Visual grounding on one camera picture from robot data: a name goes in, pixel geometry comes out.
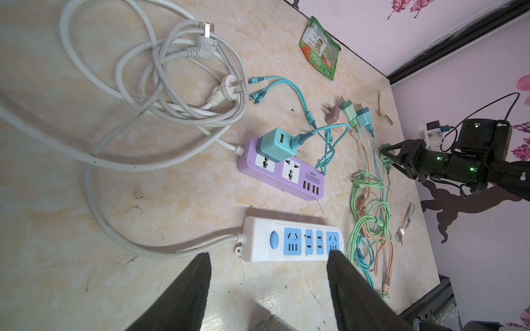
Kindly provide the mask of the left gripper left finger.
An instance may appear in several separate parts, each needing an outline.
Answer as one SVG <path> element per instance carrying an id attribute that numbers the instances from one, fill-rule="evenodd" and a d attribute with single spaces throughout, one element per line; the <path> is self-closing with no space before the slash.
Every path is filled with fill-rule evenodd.
<path id="1" fill-rule="evenodd" d="M 199 330 L 211 283 L 209 254 L 198 254 L 129 330 Z"/>

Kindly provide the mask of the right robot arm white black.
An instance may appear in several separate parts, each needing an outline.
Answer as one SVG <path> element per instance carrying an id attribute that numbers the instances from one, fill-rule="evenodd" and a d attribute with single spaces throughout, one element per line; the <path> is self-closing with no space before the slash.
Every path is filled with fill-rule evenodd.
<path id="1" fill-rule="evenodd" d="M 429 150 L 422 139 L 408 139 L 382 146 L 380 154 L 412 180 L 450 184 L 461 195 L 464 187 L 477 194 L 492 184 L 528 201 L 529 162 L 506 161 L 511 137 L 506 120 L 467 119 L 448 153 Z"/>

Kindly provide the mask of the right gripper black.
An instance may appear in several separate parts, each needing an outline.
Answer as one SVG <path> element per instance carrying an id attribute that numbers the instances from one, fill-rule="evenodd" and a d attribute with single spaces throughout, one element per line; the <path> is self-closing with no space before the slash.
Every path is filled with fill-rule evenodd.
<path id="1" fill-rule="evenodd" d="M 422 139 L 385 143 L 380 146 L 380 158 L 407 178 L 420 182 L 427 177 L 441 179 L 441 152 L 426 149 Z"/>

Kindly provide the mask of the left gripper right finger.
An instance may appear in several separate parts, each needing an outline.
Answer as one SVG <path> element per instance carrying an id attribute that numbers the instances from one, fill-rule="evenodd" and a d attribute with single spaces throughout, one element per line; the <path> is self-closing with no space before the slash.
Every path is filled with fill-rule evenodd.
<path id="1" fill-rule="evenodd" d="M 339 330 L 412 330 L 363 279 L 351 262 L 332 250 L 328 282 Z"/>

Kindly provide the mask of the light green charger plug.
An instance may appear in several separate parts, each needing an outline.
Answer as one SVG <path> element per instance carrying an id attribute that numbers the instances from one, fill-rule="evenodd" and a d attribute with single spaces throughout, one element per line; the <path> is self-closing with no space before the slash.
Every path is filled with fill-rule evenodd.
<path id="1" fill-rule="evenodd" d="M 359 133 L 359 124 L 357 121 L 356 108 L 351 100 L 345 100 L 343 97 L 340 100 L 339 108 L 347 119 L 347 123 L 351 129 Z"/>

